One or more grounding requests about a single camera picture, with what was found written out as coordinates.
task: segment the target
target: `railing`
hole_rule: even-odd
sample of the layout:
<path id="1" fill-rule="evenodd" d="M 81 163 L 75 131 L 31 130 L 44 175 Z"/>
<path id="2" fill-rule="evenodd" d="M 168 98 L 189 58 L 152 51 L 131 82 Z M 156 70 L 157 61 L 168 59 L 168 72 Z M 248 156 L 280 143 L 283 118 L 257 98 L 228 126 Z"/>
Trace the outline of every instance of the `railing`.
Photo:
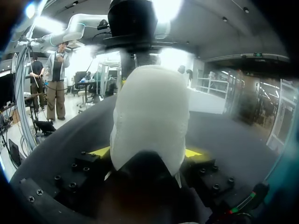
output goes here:
<path id="1" fill-rule="evenodd" d="M 198 81 L 199 80 L 203 80 L 203 81 L 209 81 L 208 83 L 208 86 L 203 86 L 203 82 L 202 82 L 202 85 L 198 85 Z M 211 87 L 211 84 L 212 83 L 225 83 L 227 86 L 226 86 L 226 90 L 219 90 L 219 89 L 216 89 L 216 88 L 213 88 Z M 198 90 L 198 88 L 202 88 L 202 89 L 207 89 L 207 93 L 209 94 L 212 94 L 210 93 L 211 90 L 213 91 L 217 91 L 217 92 L 222 92 L 222 93 L 225 93 L 225 99 L 227 98 L 228 96 L 228 82 L 227 81 L 222 81 L 222 80 L 215 80 L 215 79 L 210 79 L 210 78 L 197 78 L 197 86 L 196 86 L 196 90 Z"/>

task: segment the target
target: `gray jacket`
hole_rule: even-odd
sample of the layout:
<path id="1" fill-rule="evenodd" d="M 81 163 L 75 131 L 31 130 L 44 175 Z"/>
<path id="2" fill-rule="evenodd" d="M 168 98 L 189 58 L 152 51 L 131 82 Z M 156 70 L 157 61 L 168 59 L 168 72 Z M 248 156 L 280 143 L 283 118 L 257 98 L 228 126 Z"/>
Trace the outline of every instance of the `gray jacket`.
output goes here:
<path id="1" fill-rule="evenodd" d="M 49 81 L 53 80 L 54 60 L 55 60 L 55 52 L 50 54 L 45 66 L 45 73 L 49 74 L 47 77 Z M 70 66 L 70 57 L 67 52 L 64 52 L 64 62 L 62 63 L 61 70 L 60 70 L 60 80 L 64 80 L 64 69 L 69 66 Z"/>

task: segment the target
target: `white foam object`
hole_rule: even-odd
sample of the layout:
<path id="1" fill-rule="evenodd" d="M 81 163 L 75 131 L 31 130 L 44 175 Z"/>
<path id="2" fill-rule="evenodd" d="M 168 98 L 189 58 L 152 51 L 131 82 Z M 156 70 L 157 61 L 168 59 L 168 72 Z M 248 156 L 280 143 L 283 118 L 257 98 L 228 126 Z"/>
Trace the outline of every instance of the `white foam object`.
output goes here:
<path id="1" fill-rule="evenodd" d="M 110 136 L 111 160 L 119 170 L 136 153 L 155 151 L 171 175 L 185 156 L 188 94 L 177 71 L 159 65 L 136 68 L 118 94 Z"/>

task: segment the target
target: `khaki pants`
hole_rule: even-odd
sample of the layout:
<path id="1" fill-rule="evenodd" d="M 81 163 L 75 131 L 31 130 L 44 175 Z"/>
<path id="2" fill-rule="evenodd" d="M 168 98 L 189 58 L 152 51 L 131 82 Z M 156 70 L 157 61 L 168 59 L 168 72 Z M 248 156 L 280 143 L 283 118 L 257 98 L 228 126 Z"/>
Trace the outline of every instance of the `khaki pants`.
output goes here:
<path id="1" fill-rule="evenodd" d="M 32 94 L 42 93 L 43 92 L 43 80 L 41 78 L 37 78 L 36 82 L 38 84 L 38 87 L 37 87 L 35 82 L 31 84 L 31 93 Z M 34 100 L 35 110 L 38 111 L 37 97 L 34 97 L 33 100 Z M 45 105 L 44 100 L 43 100 L 43 95 L 39 96 L 39 103 L 40 103 L 41 108 L 43 108 L 44 105 Z"/>
<path id="2" fill-rule="evenodd" d="M 64 82 L 49 82 L 48 83 L 48 106 L 47 119 L 55 120 L 55 97 L 56 97 L 56 112 L 58 119 L 65 117 L 64 107 Z"/>

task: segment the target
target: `yellow tape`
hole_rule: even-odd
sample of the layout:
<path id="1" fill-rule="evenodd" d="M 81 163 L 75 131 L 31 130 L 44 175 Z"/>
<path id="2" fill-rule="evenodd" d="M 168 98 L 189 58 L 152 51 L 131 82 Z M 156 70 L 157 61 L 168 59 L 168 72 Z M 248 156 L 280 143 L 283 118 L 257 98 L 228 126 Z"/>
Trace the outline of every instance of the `yellow tape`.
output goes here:
<path id="1" fill-rule="evenodd" d="M 110 146 L 108 147 L 105 147 L 105 148 L 101 148 L 99 150 L 96 150 L 94 152 L 91 152 L 90 154 L 96 154 L 96 155 L 99 155 L 99 156 L 103 156 L 105 155 L 105 153 L 110 149 Z M 195 155 L 202 155 L 201 153 L 197 153 L 197 152 L 194 152 L 194 151 L 191 151 L 189 149 L 186 149 L 185 151 L 185 156 L 186 157 L 192 157 L 192 156 L 195 156 Z"/>

